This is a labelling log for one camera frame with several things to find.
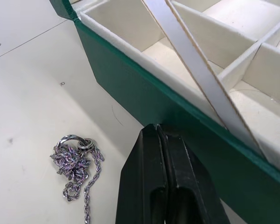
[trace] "silver chain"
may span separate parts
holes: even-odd
[[[73,149],[67,144],[64,144],[64,142],[67,140],[79,140],[77,150]],[[64,136],[54,147],[54,151],[55,153],[50,157],[59,167],[57,173],[60,175],[63,174],[68,178],[69,181],[73,181],[68,182],[63,190],[63,196],[69,202],[79,198],[81,185],[88,178],[88,173],[86,170],[89,167],[91,161],[86,158],[87,153],[90,152],[94,159],[94,163],[97,166],[96,173],[84,188],[84,221],[85,224],[89,224],[91,222],[91,218],[89,216],[89,189],[99,178],[100,172],[102,170],[100,162],[104,161],[105,159],[100,150],[94,145],[93,140],[82,139],[76,135]]]

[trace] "white table surface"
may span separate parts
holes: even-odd
[[[7,2],[0,1],[1,13]],[[14,11],[20,2],[28,1]],[[73,23],[48,2],[31,0],[41,13],[0,21],[0,224],[84,223],[83,199],[65,201],[67,180],[49,157],[71,133],[94,138],[105,156],[90,190],[91,216],[93,224],[113,224],[120,171],[142,125],[96,83]],[[13,22],[14,30],[1,29]],[[231,224],[244,223],[224,206]]]

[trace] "white strap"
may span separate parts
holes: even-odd
[[[259,144],[169,0],[142,0],[225,127],[262,155]]]

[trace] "silver ring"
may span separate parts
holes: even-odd
[[[79,136],[77,136],[77,135],[75,135],[75,134],[65,135],[65,136],[64,136],[63,138],[61,138],[61,139],[59,140],[59,142],[57,143],[57,145],[56,145],[56,153],[58,153],[59,148],[60,148],[66,141],[69,141],[69,140],[78,140],[78,141],[79,141],[78,145],[79,145],[80,143],[84,144],[85,146],[88,144],[83,138],[81,138],[81,137],[79,137]]]
[[[94,141],[92,139],[84,139],[84,140],[86,141],[86,144],[82,145],[81,141],[79,141],[78,142],[78,149],[80,149],[82,151],[92,150],[92,148],[94,147]]]

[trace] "black plastic tool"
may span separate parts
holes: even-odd
[[[143,128],[121,170],[116,224],[229,224],[210,175],[174,129]]]

